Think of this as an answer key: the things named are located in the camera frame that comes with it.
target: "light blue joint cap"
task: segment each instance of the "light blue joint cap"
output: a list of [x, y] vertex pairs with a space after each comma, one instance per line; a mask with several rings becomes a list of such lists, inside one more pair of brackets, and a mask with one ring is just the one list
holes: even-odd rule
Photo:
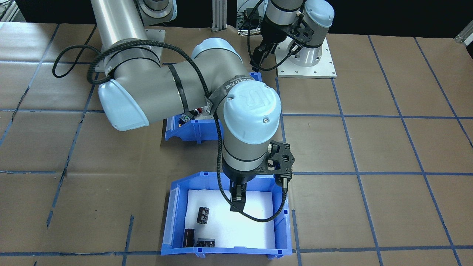
[[174, 4], [174, 11], [173, 11], [173, 16], [171, 17], [171, 20], [174, 20], [174, 19], [177, 17], [177, 4], [176, 4], [176, 0], [173, 0], [173, 4]]
[[260, 81], [236, 84], [225, 98], [223, 116], [230, 132], [248, 144], [270, 140], [279, 126], [281, 100], [278, 94]]
[[324, 0], [307, 0], [304, 11], [315, 23], [324, 28], [332, 25], [335, 16], [333, 7]]
[[228, 50], [240, 58], [241, 62], [243, 63], [243, 60], [241, 59], [241, 56], [233, 49], [233, 47], [224, 39], [221, 38], [209, 38], [204, 40], [201, 44], [197, 45], [194, 48], [194, 51], [192, 51], [191, 58], [194, 59], [197, 56], [199, 56], [200, 53], [210, 50], [210, 49], [224, 49]]
[[98, 96], [108, 121], [120, 131], [148, 126], [149, 121], [128, 91], [116, 80], [98, 87]]

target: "table surface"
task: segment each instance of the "table surface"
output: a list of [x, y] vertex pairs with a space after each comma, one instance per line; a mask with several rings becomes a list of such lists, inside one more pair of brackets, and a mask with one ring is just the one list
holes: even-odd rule
[[[251, 71], [233, 28], [161, 29], [187, 53], [224, 38]], [[296, 158], [293, 255], [269, 261], [159, 255], [171, 182], [215, 171], [217, 143], [112, 128], [91, 52], [51, 74], [89, 35], [100, 48], [92, 25], [0, 24], [0, 265], [473, 265], [473, 61], [453, 39], [329, 34], [336, 79], [263, 73]]]

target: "ur logo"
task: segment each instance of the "ur logo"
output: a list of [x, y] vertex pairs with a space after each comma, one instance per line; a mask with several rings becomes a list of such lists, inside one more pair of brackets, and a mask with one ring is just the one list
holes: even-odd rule
[[270, 103], [262, 88], [251, 88], [240, 94], [240, 97], [245, 99], [248, 110], [254, 110]]

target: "black background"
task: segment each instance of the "black background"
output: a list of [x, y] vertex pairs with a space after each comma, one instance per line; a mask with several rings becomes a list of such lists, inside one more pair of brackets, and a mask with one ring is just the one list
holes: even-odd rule
[[[16, 0], [27, 22], [94, 24], [90, 0]], [[211, 0], [176, 0], [175, 27], [210, 27]], [[470, 1], [336, 1], [329, 33], [454, 38], [473, 19]], [[227, 21], [236, 24], [237, 1], [228, 0]]]

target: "blue tape line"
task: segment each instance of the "blue tape line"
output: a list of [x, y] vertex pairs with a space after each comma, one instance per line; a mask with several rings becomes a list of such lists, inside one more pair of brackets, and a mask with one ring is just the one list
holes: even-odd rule
[[53, 32], [53, 35], [51, 36], [51, 39], [49, 40], [49, 43], [48, 43], [48, 45], [46, 46], [46, 49], [45, 49], [45, 51], [44, 51], [44, 53], [43, 53], [43, 56], [41, 57], [41, 60], [40, 60], [40, 62], [38, 63], [38, 66], [36, 67], [36, 70], [35, 70], [35, 72], [34, 72], [34, 74], [33, 74], [33, 77], [31, 78], [30, 82], [28, 83], [28, 87], [26, 88], [25, 92], [23, 93], [23, 95], [22, 95], [21, 98], [20, 98], [20, 101], [18, 102], [17, 108], [15, 108], [15, 110], [13, 111], [13, 114], [12, 114], [11, 119], [10, 119], [10, 123], [8, 124], [8, 126], [7, 126], [7, 128], [6, 128], [6, 130], [5, 130], [5, 132], [4, 132], [3, 135], [2, 135], [2, 138], [0, 139], [0, 147], [2, 146], [3, 141], [4, 141], [5, 138], [7, 137], [7, 134], [8, 134], [8, 132], [9, 132], [9, 130], [10, 130], [11, 125], [13, 124], [13, 119], [15, 118], [15, 114], [16, 114], [16, 112], [18, 111], [18, 109], [19, 109], [19, 107], [20, 107], [20, 105], [21, 105], [21, 102], [22, 102], [23, 99], [25, 98], [26, 94], [28, 93], [28, 91], [29, 91], [29, 89], [30, 89], [30, 87], [31, 87], [31, 84], [33, 84], [33, 81], [35, 80], [36, 75], [37, 75], [38, 72], [39, 72], [39, 68], [40, 68], [41, 64], [43, 63], [44, 58], [46, 57], [46, 54], [48, 53], [48, 50], [49, 50], [49, 48], [51, 47], [51, 44], [53, 43], [53, 39], [54, 39], [54, 37], [56, 36], [56, 33], [58, 32], [58, 29], [59, 29], [59, 24], [56, 26], [56, 28], [55, 28], [55, 30], [54, 30], [54, 32]]
[[364, 252], [376, 251], [376, 248], [302, 248], [301, 253], [329, 253], [329, 252]]
[[57, 201], [58, 201], [58, 198], [59, 198], [59, 192], [61, 191], [62, 183], [64, 181], [64, 177], [66, 176], [67, 167], [69, 166], [70, 159], [72, 158], [72, 154], [74, 152], [74, 148], [76, 146], [77, 139], [79, 138], [79, 133], [80, 133], [80, 130], [82, 128], [82, 122], [84, 121], [85, 115], [87, 113], [87, 107], [90, 103], [90, 99], [92, 98], [92, 94], [94, 93], [94, 88], [95, 88], [95, 85], [92, 85], [92, 88], [90, 89], [89, 96], [88, 96], [87, 101], [86, 101], [86, 105], [84, 106], [84, 109], [82, 110], [82, 117], [81, 117], [81, 120], [79, 122], [79, 125], [77, 126], [77, 130], [76, 130], [76, 133], [74, 135], [74, 139], [72, 140], [72, 144], [71, 144], [70, 149], [69, 149], [69, 154], [67, 156], [67, 160], [66, 160], [66, 163], [64, 165], [64, 170], [62, 171], [61, 179], [59, 180], [59, 184], [58, 184], [58, 187], [56, 189], [56, 194], [54, 195], [53, 209], [56, 207], [56, 204], [57, 204]]
[[150, 256], [150, 255], [161, 255], [161, 251], [129, 251], [129, 252], [122, 252], [116, 251], [114, 252], [116, 256]]
[[[356, 172], [293, 172], [293, 175], [356, 175]], [[452, 173], [452, 172], [358, 172], [362, 176], [368, 175], [428, 175], [428, 176], [473, 176], [473, 173]]]
[[32, 175], [54, 175], [57, 172], [55, 171], [10, 171], [10, 170], [0, 170], [0, 173], [5, 174], [32, 174]]
[[135, 220], [135, 216], [130, 215], [130, 224], [128, 225], [128, 233], [126, 234], [125, 252], [128, 252], [128, 248], [130, 247], [131, 231], [133, 229], [134, 220]]
[[[23, 60], [0, 60], [0, 63], [27, 63], [27, 64], [38, 64], [41, 61], [23, 61]], [[54, 64], [54, 61], [43, 61], [45, 64]], [[61, 61], [59, 64], [73, 64], [74, 62]], [[90, 65], [91, 62], [77, 62], [78, 65]]]
[[340, 175], [356, 175], [356, 172], [292, 172], [293, 175], [311, 175], [311, 176], [340, 176]]
[[386, 72], [384, 71], [384, 68], [383, 68], [383, 65], [381, 64], [381, 61], [379, 59], [379, 56], [376, 52], [376, 49], [375, 49], [375, 46], [373, 44], [373, 41], [371, 40], [371, 37], [368, 35], [368, 40], [369, 40], [369, 43], [371, 44], [371, 47], [373, 48], [373, 52], [375, 53], [375, 56], [376, 56], [376, 60], [378, 61], [378, 64], [379, 64], [379, 68], [381, 69], [382, 73], [383, 73], [383, 76], [385, 78], [385, 81], [386, 81], [386, 84], [389, 88], [389, 92], [391, 93], [391, 96], [393, 97], [393, 101], [394, 101], [394, 104], [396, 105], [396, 109], [397, 109], [397, 112], [399, 113], [399, 116], [401, 116], [401, 121], [403, 123], [403, 126], [404, 126], [404, 129], [406, 131], [406, 134], [407, 134], [407, 137], [409, 138], [409, 142], [411, 143], [411, 147], [412, 147], [412, 150], [414, 151], [414, 154], [415, 154], [415, 157], [417, 159], [417, 162], [419, 164], [419, 167], [420, 167], [420, 170], [421, 172], [423, 173], [423, 176], [424, 176], [424, 180], [425, 180], [425, 184], [427, 185], [427, 189], [429, 190], [429, 193], [430, 193], [430, 197], [432, 198], [432, 201], [435, 205], [435, 209], [437, 210], [437, 214], [438, 214], [438, 217], [440, 219], [440, 221], [442, 222], [442, 226], [444, 228], [444, 231], [445, 231], [445, 234], [447, 235], [447, 238], [448, 238], [448, 242], [450, 243], [450, 247], [453, 251], [453, 254], [455, 256], [455, 259], [456, 259], [456, 262], [458, 263], [458, 266], [462, 266], [462, 263], [460, 262], [460, 258], [458, 257], [458, 254], [456, 252], [456, 249], [455, 249], [455, 246], [453, 244], [453, 241], [452, 241], [452, 238], [450, 236], [450, 233], [448, 232], [448, 229], [447, 229], [447, 226], [445, 225], [445, 222], [444, 222], [444, 219], [443, 219], [443, 216], [442, 216], [442, 213], [440, 212], [440, 208], [438, 207], [438, 204], [437, 204], [437, 201], [435, 199], [435, 196], [434, 196], [434, 193], [432, 192], [432, 188], [430, 187], [430, 184], [429, 184], [429, 180], [427, 179], [427, 176], [426, 176], [426, 173], [424, 171], [424, 167], [422, 166], [422, 162], [420, 161], [420, 157], [419, 157], [419, 154], [417, 153], [417, 150], [415, 148], [415, 145], [414, 145], [414, 142], [412, 141], [412, 137], [411, 137], [411, 134], [409, 134], [409, 130], [407, 128], [407, 125], [406, 125], [406, 122], [404, 120], [404, 118], [402, 118], [402, 113], [401, 113], [401, 109], [399, 108], [399, 105], [397, 104], [397, 101], [396, 101], [396, 98], [394, 96], [394, 93], [393, 93], [393, 90], [391, 88], [391, 85], [389, 83], [389, 80], [386, 76]]
[[373, 241], [375, 243], [376, 253], [378, 255], [378, 260], [379, 260], [379, 265], [383, 266], [383, 258], [381, 257], [381, 251], [379, 250], [379, 244], [378, 244], [378, 239], [376, 237], [375, 227], [373, 225], [373, 220], [371, 219], [371, 214], [370, 214], [369, 208], [368, 208], [368, 202], [366, 201], [365, 190], [363, 189], [363, 184], [361, 182], [361, 177], [360, 177], [359, 171], [358, 171], [358, 165], [357, 165], [356, 159], [355, 159], [355, 153], [353, 152], [353, 146], [351, 145], [350, 134], [348, 133], [348, 127], [347, 127], [347, 124], [346, 124], [346, 121], [345, 121], [345, 116], [343, 115], [342, 104], [340, 103], [340, 98], [338, 97], [338, 92], [337, 92], [337, 87], [335, 86], [335, 81], [333, 79], [331, 79], [331, 80], [332, 80], [333, 91], [335, 93], [335, 98], [337, 99], [338, 109], [340, 110], [340, 115], [342, 116], [343, 128], [345, 130], [345, 134], [346, 134], [346, 137], [347, 137], [348, 147], [350, 149], [350, 154], [351, 154], [351, 159], [353, 161], [353, 166], [355, 167], [356, 177], [357, 177], [358, 185], [359, 185], [359, 188], [360, 188], [360, 191], [361, 191], [361, 197], [363, 198], [363, 204], [365, 206], [366, 215], [368, 217], [369, 227], [371, 229], [371, 234], [373, 235]]
[[126, 266], [126, 259], [127, 259], [127, 255], [124, 255], [123, 258], [122, 258], [122, 266]]
[[296, 220], [296, 210], [292, 210], [292, 223], [294, 224], [294, 238], [296, 239], [296, 253], [297, 253], [297, 262], [298, 266], [302, 266], [302, 258], [300, 255], [300, 245], [299, 245], [299, 231], [297, 229], [297, 220]]
[[[280, 91], [279, 91], [279, 80], [278, 77], [276, 79], [276, 92], [278, 93], [279, 97], [281, 97]], [[280, 122], [281, 122], [281, 134], [282, 134], [282, 142], [286, 142], [286, 131], [284, 130], [284, 119], [282, 118], [282, 114], [280, 116]]]
[[49, 215], [48, 215], [48, 220], [46, 221], [46, 227], [47, 229], [49, 229], [49, 225], [51, 224], [51, 219], [53, 218], [53, 210], [51, 210], [49, 212]]
[[126, 234], [126, 244], [125, 244], [125, 254], [122, 258], [122, 266], [126, 266], [126, 260], [128, 258], [128, 248], [130, 247], [130, 240], [131, 240], [131, 231], [133, 229], [133, 221], [135, 220], [135, 216], [130, 215], [130, 224], [128, 225], [128, 232]]
[[[337, 114], [282, 114], [283, 116], [315, 116], [315, 117], [341, 117]], [[414, 118], [414, 119], [473, 119], [470, 116], [427, 116], [427, 115], [343, 115], [344, 117], [369, 117], [369, 118]]]
[[[456, 249], [473, 249], [473, 246], [455, 246]], [[380, 247], [381, 251], [396, 250], [439, 250], [451, 249], [450, 246], [406, 246], [406, 247]], [[327, 253], [327, 252], [364, 252], [375, 251], [376, 248], [301, 248], [301, 253]], [[94, 253], [75, 253], [75, 252], [0, 252], [0, 257], [54, 257], [54, 256], [156, 256], [161, 255], [160, 251], [106, 251]]]
[[451, 249], [451, 246], [381, 247], [382, 251]]
[[69, 252], [0, 252], [0, 257], [55, 257], [55, 256], [110, 256], [113, 251], [99, 253], [69, 253]]
[[460, 128], [461, 128], [462, 131], [463, 131], [463, 134], [465, 134], [466, 138], [468, 139], [468, 142], [470, 143], [470, 146], [473, 147], [472, 140], [471, 140], [470, 137], [468, 136], [468, 133], [466, 132], [465, 128], [464, 128], [463, 125], [462, 125], [462, 122], [460, 121], [460, 119], [458, 119], [458, 116], [456, 115], [456, 112], [455, 112], [455, 110], [453, 109], [453, 106], [452, 106], [452, 104], [450, 103], [450, 100], [448, 100], [447, 94], [445, 93], [445, 91], [444, 91], [442, 85], [440, 84], [440, 81], [438, 80], [437, 75], [435, 74], [434, 70], [432, 69], [432, 66], [430, 65], [429, 61], [427, 60], [427, 57], [425, 56], [424, 51], [423, 51], [422, 48], [420, 47], [419, 42], [417, 41], [416, 38], [414, 38], [414, 41], [415, 41], [415, 43], [417, 44], [417, 47], [419, 48], [420, 53], [421, 53], [422, 56], [424, 57], [425, 62], [426, 62], [427, 65], [429, 66], [429, 69], [430, 69], [430, 71], [432, 72], [432, 75], [434, 75], [435, 81], [437, 82], [438, 87], [439, 87], [440, 90], [442, 91], [442, 94], [443, 94], [445, 100], [447, 101], [448, 106], [450, 107], [450, 110], [452, 110], [452, 113], [453, 113], [453, 115], [455, 116], [456, 121], [457, 121], [458, 124], [460, 125]]
[[19, 109], [17, 112], [30, 112], [30, 113], [41, 113], [41, 112], [51, 112], [51, 113], [81, 113], [83, 110], [54, 110], [54, 109]]
[[13, 121], [10, 119], [10, 122], [8, 123], [7, 125], [7, 128], [5, 129], [5, 131], [3, 132], [3, 135], [0, 139], [0, 147], [2, 146], [3, 142], [5, 141], [5, 138], [7, 137], [8, 135], [8, 132], [10, 131], [10, 128], [11, 128], [11, 125], [12, 125]]

